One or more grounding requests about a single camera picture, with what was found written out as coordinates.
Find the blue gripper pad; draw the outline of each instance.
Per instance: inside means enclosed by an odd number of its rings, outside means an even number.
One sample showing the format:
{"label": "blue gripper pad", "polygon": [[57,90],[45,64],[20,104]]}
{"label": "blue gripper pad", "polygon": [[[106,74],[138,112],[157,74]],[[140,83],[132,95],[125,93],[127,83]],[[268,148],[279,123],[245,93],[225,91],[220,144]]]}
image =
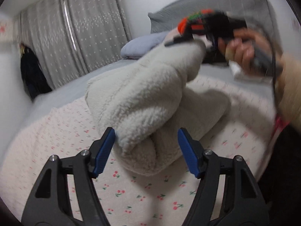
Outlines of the blue gripper pad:
{"label": "blue gripper pad", "polygon": [[101,174],[106,166],[106,162],[111,153],[113,144],[115,142],[115,130],[112,128],[106,136],[106,139],[103,142],[96,158],[95,158],[95,167],[93,170],[93,175],[97,177]]}
{"label": "blue gripper pad", "polygon": [[198,165],[198,157],[193,151],[184,131],[182,129],[178,130],[178,143],[183,153],[186,164],[189,168],[190,173],[194,174],[198,178],[201,174]]}

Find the person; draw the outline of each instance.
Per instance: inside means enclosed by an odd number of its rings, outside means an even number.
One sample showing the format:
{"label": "person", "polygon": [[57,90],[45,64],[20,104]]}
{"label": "person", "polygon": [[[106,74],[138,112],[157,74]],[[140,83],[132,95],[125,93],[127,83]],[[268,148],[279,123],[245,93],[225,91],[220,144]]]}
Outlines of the person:
{"label": "person", "polygon": [[[234,31],[227,45],[219,38],[218,47],[227,60],[237,62],[247,75],[258,73],[252,67],[254,41],[266,53],[269,42],[251,29]],[[274,145],[269,164],[258,184],[266,202],[271,202],[270,226],[298,225],[301,211],[301,62],[276,50],[276,61],[283,67],[275,84],[275,105],[281,118],[289,121]]]}

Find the beige sleeve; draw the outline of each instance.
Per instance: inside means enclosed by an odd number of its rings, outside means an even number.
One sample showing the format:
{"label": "beige sleeve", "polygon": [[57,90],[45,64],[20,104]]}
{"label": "beige sleeve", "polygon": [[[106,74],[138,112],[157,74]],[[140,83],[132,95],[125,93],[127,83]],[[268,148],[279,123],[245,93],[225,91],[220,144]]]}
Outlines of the beige sleeve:
{"label": "beige sleeve", "polygon": [[283,54],[283,72],[276,83],[276,105],[286,121],[301,133],[301,61]]}

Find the gray curtain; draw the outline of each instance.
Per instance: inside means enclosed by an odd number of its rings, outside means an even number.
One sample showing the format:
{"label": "gray curtain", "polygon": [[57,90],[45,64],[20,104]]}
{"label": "gray curtain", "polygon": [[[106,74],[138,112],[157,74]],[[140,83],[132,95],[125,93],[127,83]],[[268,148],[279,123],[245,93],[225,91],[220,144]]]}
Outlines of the gray curtain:
{"label": "gray curtain", "polygon": [[121,0],[40,0],[18,21],[54,89],[121,59],[131,39]]}

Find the white fleece blanket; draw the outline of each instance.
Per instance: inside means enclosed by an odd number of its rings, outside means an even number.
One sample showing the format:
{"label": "white fleece blanket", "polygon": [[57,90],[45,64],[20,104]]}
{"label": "white fleece blanket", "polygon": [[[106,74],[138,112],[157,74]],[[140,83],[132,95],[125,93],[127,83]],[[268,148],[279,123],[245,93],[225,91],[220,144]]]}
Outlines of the white fleece blanket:
{"label": "white fleece blanket", "polygon": [[201,40],[161,44],[137,63],[88,82],[85,99],[97,130],[102,135],[107,127],[115,129],[113,150],[128,170],[159,173],[182,155],[180,127],[199,140],[230,109],[225,94],[201,90],[198,80],[192,81],[205,51]]}

